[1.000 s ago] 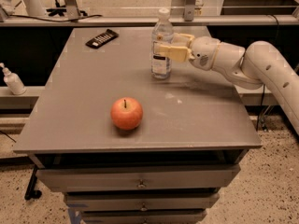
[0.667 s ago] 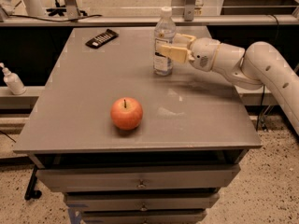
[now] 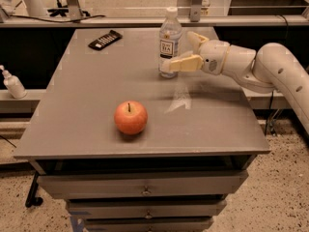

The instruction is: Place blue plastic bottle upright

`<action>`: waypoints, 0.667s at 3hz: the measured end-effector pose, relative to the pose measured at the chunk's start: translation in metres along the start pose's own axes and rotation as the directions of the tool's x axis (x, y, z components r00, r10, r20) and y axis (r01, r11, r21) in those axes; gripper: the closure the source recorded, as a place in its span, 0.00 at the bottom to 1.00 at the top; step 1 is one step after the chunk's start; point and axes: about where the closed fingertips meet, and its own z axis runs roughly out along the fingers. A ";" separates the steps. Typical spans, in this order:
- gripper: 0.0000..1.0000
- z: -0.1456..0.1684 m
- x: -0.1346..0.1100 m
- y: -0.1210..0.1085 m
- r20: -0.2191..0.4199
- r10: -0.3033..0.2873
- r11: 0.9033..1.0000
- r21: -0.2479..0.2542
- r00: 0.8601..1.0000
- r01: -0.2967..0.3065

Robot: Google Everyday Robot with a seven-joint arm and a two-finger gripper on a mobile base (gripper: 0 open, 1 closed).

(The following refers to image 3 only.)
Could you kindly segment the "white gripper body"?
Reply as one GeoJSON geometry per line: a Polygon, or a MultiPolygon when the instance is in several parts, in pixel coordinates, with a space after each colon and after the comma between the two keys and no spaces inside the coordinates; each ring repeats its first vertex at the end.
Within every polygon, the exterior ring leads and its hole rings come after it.
{"type": "Polygon", "coordinates": [[[219,75],[223,69],[223,62],[230,44],[220,40],[210,40],[199,48],[199,54],[203,58],[202,71],[213,75],[219,75]]]}

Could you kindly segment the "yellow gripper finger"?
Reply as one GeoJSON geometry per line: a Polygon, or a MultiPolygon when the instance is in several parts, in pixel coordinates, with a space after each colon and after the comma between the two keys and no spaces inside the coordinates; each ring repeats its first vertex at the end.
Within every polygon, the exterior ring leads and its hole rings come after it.
{"type": "Polygon", "coordinates": [[[196,72],[203,66],[203,58],[192,54],[186,57],[176,57],[165,60],[161,66],[163,72],[196,72]]]}
{"type": "Polygon", "coordinates": [[[204,44],[204,43],[206,43],[210,40],[209,38],[207,38],[203,35],[197,34],[193,31],[187,32],[186,37],[187,37],[189,43],[191,44],[194,52],[197,52],[202,44],[204,44]]]}

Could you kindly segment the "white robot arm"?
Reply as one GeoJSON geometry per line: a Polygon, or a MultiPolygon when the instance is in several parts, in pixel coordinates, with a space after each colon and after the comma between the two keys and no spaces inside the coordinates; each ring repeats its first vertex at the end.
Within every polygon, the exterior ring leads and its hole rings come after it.
{"type": "Polygon", "coordinates": [[[203,71],[226,75],[240,86],[266,94],[277,90],[309,132],[309,74],[291,51],[280,43],[267,43],[259,50],[210,40],[192,31],[187,39],[193,49],[164,61],[165,73],[203,71]]]}

